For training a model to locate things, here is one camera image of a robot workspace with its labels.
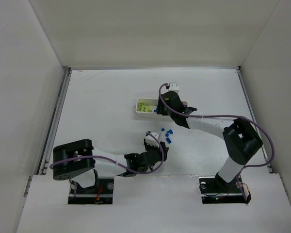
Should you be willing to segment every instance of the rectangular opening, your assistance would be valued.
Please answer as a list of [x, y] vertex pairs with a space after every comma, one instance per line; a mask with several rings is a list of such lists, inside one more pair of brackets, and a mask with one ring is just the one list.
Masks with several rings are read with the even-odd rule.
[[74, 205], [107, 205], [113, 203], [114, 177], [99, 177], [99, 187], [70, 189], [68, 204]]

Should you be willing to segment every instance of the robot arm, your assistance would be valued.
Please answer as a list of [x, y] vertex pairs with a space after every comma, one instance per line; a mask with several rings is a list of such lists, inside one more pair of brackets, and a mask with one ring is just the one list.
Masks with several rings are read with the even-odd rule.
[[228, 159], [215, 176], [218, 191], [226, 190], [236, 183], [241, 169], [262, 147], [262, 140], [251, 124], [242, 119], [205, 118], [204, 114], [196, 108], [184, 106], [177, 91], [169, 90], [162, 95], [165, 103], [173, 110], [186, 115], [199, 115], [201, 117], [180, 116], [168, 110], [159, 99], [157, 114], [169, 115], [179, 126], [202, 130], [215, 135], [225, 141]]
[[[164, 152], [164, 161], [167, 159], [169, 150], [165, 143], [159, 142], [158, 139], [159, 133], [147, 132], [147, 136], [144, 139], [145, 152], [140, 154], [131, 153], [124, 156], [95, 150], [92, 146], [92, 141], [89, 139], [57, 146], [53, 149], [53, 161], [54, 164], [59, 164], [53, 166], [53, 179], [58, 181], [70, 180], [71, 182], [76, 182], [78, 187], [83, 189], [97, 189], [99, 187], [98, 173], [94, 170], [96, 161], [93, 159], [93, 151], [116, 163], [125, 164], [126, 162], [126, 167], [136, 172], [145, 173], [149, 169], [153, 170], [154, 165], [162, 161], [160, 147]], [[136, 173], [127, 170], [119, 176], [131, 177], [135, 175]]]

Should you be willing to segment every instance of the cable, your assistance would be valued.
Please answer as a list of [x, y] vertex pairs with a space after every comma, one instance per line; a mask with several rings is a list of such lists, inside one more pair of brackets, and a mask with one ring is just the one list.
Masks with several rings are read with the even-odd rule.
[[101, 185], [101, 186], [99, 187], [99, 190], [98, 190], [98, 193], [97, 193], [96, 199], [95, 199], [95, 201], [94, 201], [95, 204], [96, 204], [96, 201], [99, 200], [99, 195], [101, 194], [102, 191], [103, 191], [103, 190], [102, 190], [102, 185]]
[[[162, 103], [164, 104], [164, 106], [171, 112], [175, 113], [175, 114], [178, 114], [179, 116], [182, 116], [182, 117], [196, 117], [196, 118], [218, 118], [218, 117], [228, 117], [228, 118], [239, 118], [239, 119], [242, 119], [242, 120], [246, 120], [248, 122], [250, 122], [251, 124], [253, 124], [254, 126], [256, 126], [260, 131], [263, 132], [263, 134], [266, 136], [267, 140], [269, 141], [270, 145], [271, 145], [271, 158], [264, 164], [258, 164], [258, 165], [245, 165], [243, 166], [243, 168], [240, 170], [240, 172], [237, 174], [237, 184], [238, 186], [240, 186], [240, 182], [239, 182], [239, 176], [241, 174], [241, 172], [245, 169], [245, 168], [248, 168], [248, 167], [262, 167], [262, 166], [267, 166], [268, 164], [270, 164], [273, 160], [274, 160], [274, 157], [275, 157], [275, 147], [274, 147], [274, 143], [271, 139], [271, 137], [269, 136], [269, 134], [266, 132], [266, 130], [264, 130], [261, 126], [259, 126], [257, 123], [255, 123], [253, 120], [250, 120], [244, 116], [238, 116], [238, 115], [186, 115], [186, 114], [183, 114], [183, 113], [179, 113], [177, 111], [175, 111], [174, 109], [172, 109], [171, 107], [169, 107], [167, 105], [167, 103], [164, 101], [163, 99], [163, 96], [161, 94], [161, 90], [164, 86], [168, 86], [169, 84], [168, 83], [164, 83], [162, 86], [160, 86], [159, 88], [159, 98], [160, 100], [162, 101]], [[240, 189], [241, 192], [242, 192], [242, 195], [243, 197], [245, 198], [245, 193], [243, 192], [242, 189]]]
[[78, 187], [77, 183], [74, 182], [74, 193], [73, 193], [73, 196], [69, 200], [72, 200], [72, 199], [74, 199], [76, 197], [76, 195], [77, 195], [77, 187]]
[[159, 147], [160, 147], [160, 151], [161, 151], [161, 154], [162, 154], [162, 161], [160, 162], [160, 164], [155, 168], [153, 169], [152, 171], [147, 171], [147, 172], [139, 172], [139, 171], [135, 171], [123, 164], [120, 164], [118, 163], [117, 161], [113, 160], [113, 159], [110, 159], [108, 157], [104, 157], [104, 156], [100, 156], [100, 155], [85, 155], [85, 156], [80, 156], [80, 157], [73, 157], [73, 158], [68, 158], [68, 159], [63, 159], [63, 160], [60, 160], [60, 161], [57, 161], [53, 164], [51, 164], [49, 166], [50, 169], [53, 169], [55, 166], [59, 165], [59, 164], [63, 164], [63, 163], [67, 163], [67, 162], [71, 162], [71, 161], [75, 161], [75, 160], [80, 160], [80, 159], [104, 159], [104, 160], [107, 160], [111, 163], [114, 163], [124, 169], [126, 169], [127, 171], [130, 171], [130, 172], [133, 172], [133, 173], [136, 173], [136, 174], [141, 174], [141, 175], [146, 175], [146, 174], [151, 174], [155, 171], [157, 171], [162, 165], [163, 165], [163, 162], [165, 160], [165, 154], [164, 154], [164, 150], [163, 150], [163, 147], [161, 146], [160, 142], [158, 139], [156, 139], [156, 137], [154, 137], [153, 135], [149, 134], [149, 133], [146, 133], [146, 135], [149, 135], [151, 137], [153, 137], [153, 139], [158, 143]]

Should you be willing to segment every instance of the white table surface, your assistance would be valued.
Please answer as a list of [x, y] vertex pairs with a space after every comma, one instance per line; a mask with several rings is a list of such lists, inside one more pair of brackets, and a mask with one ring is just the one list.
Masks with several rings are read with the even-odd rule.
[[[251, 118], [235, 69], [74, 70], [54, 147], [88, 138], [95, 148], [105, 152], [141, 153], [146, 131], [172, 129], [167, 161], [155, 174], [215, 175], [228, 157], [222, 139], [172, 122], [145, 120], [135, 113], [137, 98], [156, 99], [160, 85], [169, 82], [177, 82], [181, 99], [205, 114]], [[165, 140], [164, 133], [160, 140]], [[260, 150], [249, 163], [264, 162]], [[124, 171], [99, 160], [96, 169], [100, 176]], [[268, 173], [268, 170], [262, 167], [251, 169], [252, 172]]]
[[34, 176], [17, 233], [291, 233], [278, 174], [244, 174], [246, 204], [202, 204], [198, 176], [115, 177], [112, 205], [67, 205], [69, 181]]

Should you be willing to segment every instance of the robotic arm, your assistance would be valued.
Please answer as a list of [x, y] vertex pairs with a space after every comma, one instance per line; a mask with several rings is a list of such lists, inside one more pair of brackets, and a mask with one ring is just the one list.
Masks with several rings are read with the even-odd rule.
[[183, 105], [177, 90], [170, 90], [162, 94], [162, 98], [173, 110], [185, 115], [199, 115], [201, 117], [180, 116], [168, 110], [159, 98], [157, 114], [170, 116], [179, 126], [202, 130], [213, 134], [225, 141], [229, 154], [223, 167], [215, 175], [216, 191], [221, 192], [231, 188], [236, 183], [242, 168], [262, 147], [263, 143], [251, 124], [243, 119], [204, 118], [204, 114], [196, 108]]

